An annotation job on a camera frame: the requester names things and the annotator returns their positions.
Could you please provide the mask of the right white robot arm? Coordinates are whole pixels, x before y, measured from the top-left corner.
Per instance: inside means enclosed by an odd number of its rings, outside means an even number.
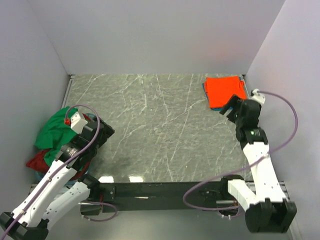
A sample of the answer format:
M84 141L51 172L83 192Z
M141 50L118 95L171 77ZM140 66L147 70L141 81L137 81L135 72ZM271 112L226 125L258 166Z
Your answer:
M239 175L221 178L219 193L222 198L234 198L245 213L245 223L251 233L285 233L296 213L296 204L283 192L277 179L265 131L259 127L264 95L241 99L233 95L220 114L230 110L227 118L235 124L236 139L248 161L255 190L251 190Z

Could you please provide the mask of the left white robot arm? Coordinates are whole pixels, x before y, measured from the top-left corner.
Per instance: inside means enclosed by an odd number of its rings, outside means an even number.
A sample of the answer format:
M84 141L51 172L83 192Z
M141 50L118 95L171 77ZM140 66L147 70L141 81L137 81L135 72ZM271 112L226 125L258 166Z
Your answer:
M89 174L79 177L60 197L57 194L115 131L97 117L91 121L72 117L66 123L76 135L60 148L31 194L13 211L0 215L4 236L14 240L44 240L53 225L75 205L83 202L99 209L104 206L100 182Z

